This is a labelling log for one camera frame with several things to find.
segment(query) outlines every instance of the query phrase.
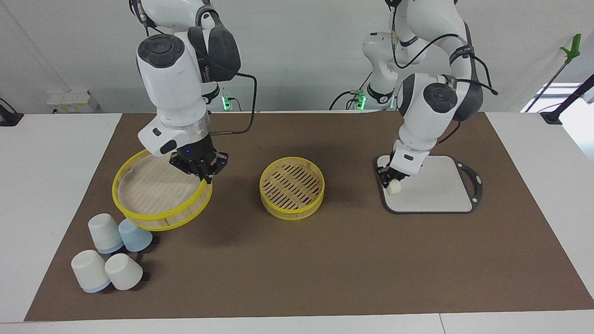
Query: green indicator light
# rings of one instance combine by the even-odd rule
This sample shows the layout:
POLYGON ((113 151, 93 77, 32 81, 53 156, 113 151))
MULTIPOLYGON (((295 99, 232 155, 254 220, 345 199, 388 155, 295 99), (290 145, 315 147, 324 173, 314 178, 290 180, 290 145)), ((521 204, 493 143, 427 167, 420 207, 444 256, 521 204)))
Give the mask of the green indicator light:
POLYGON ((365 101, 367 101, 367 97, 365 95, 361 95, 357 101, 357 110, 365 109, 365 101))
POLYGON ((223 109, 225 109, 225 111, 229 111, 231 110, 231 103, 229 102, 229 99, 226 97, 222 97, 223 99, 223 109))

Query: cup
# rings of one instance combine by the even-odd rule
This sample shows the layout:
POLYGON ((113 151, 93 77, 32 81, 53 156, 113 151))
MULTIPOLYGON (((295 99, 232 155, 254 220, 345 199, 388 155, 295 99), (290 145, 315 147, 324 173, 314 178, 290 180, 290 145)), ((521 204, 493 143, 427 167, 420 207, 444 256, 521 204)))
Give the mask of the cup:
POLYGON ((128 219, 119 224, 118 230, 126 249, 134 253, 144 250, 153 241, 151 232, 139 228, 128 219))
POLYGON ((116 254, 105 263, 111 283, 118 290, 128 290, 143 278, 143 268, 126 254, 116 254))
POLYGON ((108 213, 97 215, 89 221, 89 231, 100 254, 111 254, 122 248, 124 242, 118 232, 118 224, 108 213))
POLYGON ((78 284, 88 294, 99 292, 110 283, 108 274, 105 272, 105 261, 94 250, 78 253, 70 262, 70 266, 78 284))

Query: green tool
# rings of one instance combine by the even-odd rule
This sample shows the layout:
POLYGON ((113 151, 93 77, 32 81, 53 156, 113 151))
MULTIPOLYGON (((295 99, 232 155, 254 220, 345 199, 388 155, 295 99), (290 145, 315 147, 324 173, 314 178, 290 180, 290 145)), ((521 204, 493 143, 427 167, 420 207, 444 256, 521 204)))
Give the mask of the green tool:
POLYGON ((563 50, 565 53, 567 53, 567 59, 565 60, 565 63, 563 63, 563 66, 561 66, 561 68, 557 71, 557 73, 555 73, 555 75, 553 76, 553 78, 551 79, 551 81, 549 81, 546 84, 546 86, 538 94, 538 96, 536 97, 536 99, 534 99, 534 101, 532 102, 532 104, 524 112, 529 112, 530 109, 532 109, 532 107, 536 104, 536 101, 538 101, 542 97, 542 95, 545 93, 545 91, 553 84, 553 82, 555 81, 555 79, 557 79, 557 77, 559 76, 559 74, 561 74, 561 72, 563 72, 563 70, 565 69, 565 67, 567 65, 569 65, 569 63, 571 63, 571 61, 574 58, 577 58, 578 56, 581 55, 581 53, 580 53, 580 42, 581 41, 582 41, 582 34, 577 34, 577 35, 573 36, 573 43, 571 44, 571 50, 568 50, 567 48, 565 48, 563 46, 560 47, 561 50, 563 50))

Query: white cup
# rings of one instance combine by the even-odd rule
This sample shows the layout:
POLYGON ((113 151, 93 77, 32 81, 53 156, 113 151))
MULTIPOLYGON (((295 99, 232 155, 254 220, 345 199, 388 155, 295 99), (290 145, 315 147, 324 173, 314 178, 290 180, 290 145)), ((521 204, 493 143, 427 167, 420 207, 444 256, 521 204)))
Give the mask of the white cup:
POLYGON ((105 263, 105 272, 118 290, 128 290, 143 278, 143 268, 126 254, 116 254, 105 263))
POLYGON ((84 292, 93 294, 105 289, 109 283, 105 261, 94 250, 78 253, 70 262, 74 276, 84 292))
POLYGON ((91 218, 89 231, 93 243, 95 243, 95 248, 101 254, 111 254, 124 245, 118 232, 118 224, 108 213, 102 213, 91 218))

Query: brown table mat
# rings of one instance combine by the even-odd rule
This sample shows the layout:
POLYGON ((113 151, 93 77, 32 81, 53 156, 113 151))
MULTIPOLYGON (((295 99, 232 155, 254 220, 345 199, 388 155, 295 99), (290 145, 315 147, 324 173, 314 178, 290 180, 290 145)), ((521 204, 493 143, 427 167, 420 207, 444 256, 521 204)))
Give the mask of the brown table mat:
MULTIPOLYGON (((151 281, 138 291, 86 294, 70 260, 93 247, 91 217, 124 218, 112 203, 112 180, 142 149, 136 135, 152 117, 122 116, 27 321, 594 308, 484 114, 433 151, 479 173, 477 211, 412 216, 383 208, 373 169, 390 153, 398 114, 259 114, 248 134, 214 139, 229 166, 206 210, 160 233, 144 255, 151 281), (324 203, 303 222, 277 220, 260 202, 262 171, 284 156, 305 157, 326 177, 324 203)), ((216 130, 240 129, 248 115, 212 120, 216 130)))

